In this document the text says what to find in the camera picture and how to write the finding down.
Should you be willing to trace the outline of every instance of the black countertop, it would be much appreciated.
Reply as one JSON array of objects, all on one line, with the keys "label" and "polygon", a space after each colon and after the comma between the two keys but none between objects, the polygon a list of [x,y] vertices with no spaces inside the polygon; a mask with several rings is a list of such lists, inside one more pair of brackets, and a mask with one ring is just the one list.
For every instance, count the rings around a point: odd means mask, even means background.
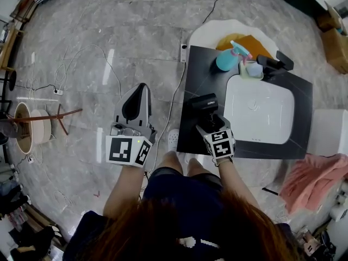
[{"label": "black countertop", "polygon": [[[197,46],[190,47],[185,85],[184,104],[179,131],[178,151],[193,154],[209,154],[186,102],[193,97],[215,93],[219,103],[218,114],[223,115],[228,80],[239,74],[238,66],[222,72],[215,65],[220,51]],[[284,144],[236,141],[235,157],[257,159],[302,159],[306,155],[312,123],[313,86],[310,82],[286,72],[265,80],[290,90],[294,95],[294,122],[290,138]]]}]

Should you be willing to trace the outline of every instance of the brown hair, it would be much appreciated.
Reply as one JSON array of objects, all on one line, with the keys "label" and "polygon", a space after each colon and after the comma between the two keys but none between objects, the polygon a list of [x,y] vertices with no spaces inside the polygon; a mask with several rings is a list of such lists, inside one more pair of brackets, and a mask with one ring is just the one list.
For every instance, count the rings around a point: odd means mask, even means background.
[{"label": "brown hair", "polygon": [[[235,193],[223,192],[224,206],[214,221],[224,260],[299,260],[296,248],[261,210]],[[178,243],[177,214],[168,202],[128,202],[81,260],[189,260]]]}]

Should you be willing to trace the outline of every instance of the toilet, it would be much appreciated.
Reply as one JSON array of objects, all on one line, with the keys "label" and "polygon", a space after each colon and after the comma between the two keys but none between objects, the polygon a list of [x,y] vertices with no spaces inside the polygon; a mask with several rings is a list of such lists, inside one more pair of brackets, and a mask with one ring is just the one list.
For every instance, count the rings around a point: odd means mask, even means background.
[{"label": "toilet", "polygon": [[329,157],[348,154],[348,111],[317,109],[314,111],[307,153]]}]

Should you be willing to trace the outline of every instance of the white cable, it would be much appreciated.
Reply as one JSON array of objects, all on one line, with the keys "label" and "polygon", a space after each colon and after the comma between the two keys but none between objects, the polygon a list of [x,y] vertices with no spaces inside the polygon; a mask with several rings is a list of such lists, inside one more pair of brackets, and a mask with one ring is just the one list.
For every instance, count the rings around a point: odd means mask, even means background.
[{"label": "white cable", "polygon": [[165,124],[165,127],[164,127],[164,129],[163,129],[161,135],[159,136],[159,139],[157,140],[157,144],[156,144],[156,157],[155,157],[155,159],[154,159],[153,168],[152,168],[151,171],[149,172],[150,175],[151,175],[151,173],[153,172],[153,170],[154,170],[155,167],[156,167],[156,161],[157,161],[157,155],[158,155],[158,144],[159,144],[159,142],[160,142],[160,140],[161,140],[161,138],[162,138],[162,136],[163,136],[165,130],[166,130],[167,127],[168,127],[168,124],[169,124],[169,121],[170,121],[170,114],[172,113],[172,108],[173,108],[173,103],[174,103],[174,97],[175,97],[175,94],[176,94],[176,92],[178,91],[178,89],[179,89],[179,87],[180,87],[180,84],[181,84],[182,80],[183,80],[183,77],[184,77],[184,74],[185,74],[185,69],[186,69],[186,63],[184,63],[184,69],[183,69],[183,72],[182,72],[182,74],[181,74],[179,84],[178,84],[178,86],[176,87],[176,89],[175,89],[175,91],[174,91],[174,93],[173,93],[173,98],[172,98],[172,101],[171,101],[171,103],[170,103],[170,108],[169,108],[169,114],[168,114],[167,123]]},{"label": "white cable", "polygon": [[[55,73],[54,73],[54,85],[56,86],[56,83],[60,84],[59,90],[62,88],[63,85],[65,86],[65,83],[66,83],[66,80],[67,80],[67,72],[68,72],[68,70],[69,70],[69,68],[70,68],[71,63],[75,60],[76,56],[77,56],[80,52],[84,51],[85,49],[89,48],[90,46],[94,46],[94,47],[99,48],[99,49],[101,50],[101,52],[103,53],[103,56],[104,56],[106,62],[108,63],[108,65],[110,66],[111,70],[113,71],[113,73],[114,73],[114,75],[115,75],[115,77],[116,77],[117,83],[118,83],[118,85],[119,85],[119,94],[120,94],[120,98],[121,98],[121,83],[120,83],[120,80],[119,80],[119,78],[117,77],[116,72],[114,71],[113,66],[109,63],[108,58],[107,58],[107,56],[106,56],[104,50],[101,49],[99,46],[94,45],[94,44],[88,45],[88,46],[86,46],[86,47],[80,49],[78,52],[76,52],[76,54],[75,54],[74,57],[71,59],[71,61],[70,61],[70,63],[68,64],[67,67],[65,66],[64,63],[61,63],[61,64],[58,66],[57,70],[56,70]],[[59,69],[60,69],[61,67],[64,68],[64,74],[63,74],[63,77],[62,77],[61,79],[58,79],[58,71],[59,71]]]}]

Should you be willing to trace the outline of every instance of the cardboard box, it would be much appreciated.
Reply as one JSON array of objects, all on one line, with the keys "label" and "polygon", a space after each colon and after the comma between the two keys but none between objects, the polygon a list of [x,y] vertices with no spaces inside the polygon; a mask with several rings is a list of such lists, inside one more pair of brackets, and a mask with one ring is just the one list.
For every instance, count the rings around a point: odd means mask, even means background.
[{"label": "cardboard box", "polygon": [[340,73],[348,73],[348,37],[335,28],[321,34],[327,62]]},{"label": "cardboard box", "polygon": [[339,16],[337,11],[330,5],[327,5],[327,8],[328,8],[328,11],[326,13],[316,18],[318,27],[323,32],[327,32],[333,28],[336,28],[336,29],[341,28],[343,35],[347,35],[347,31],[343,25],[342,18]]}]

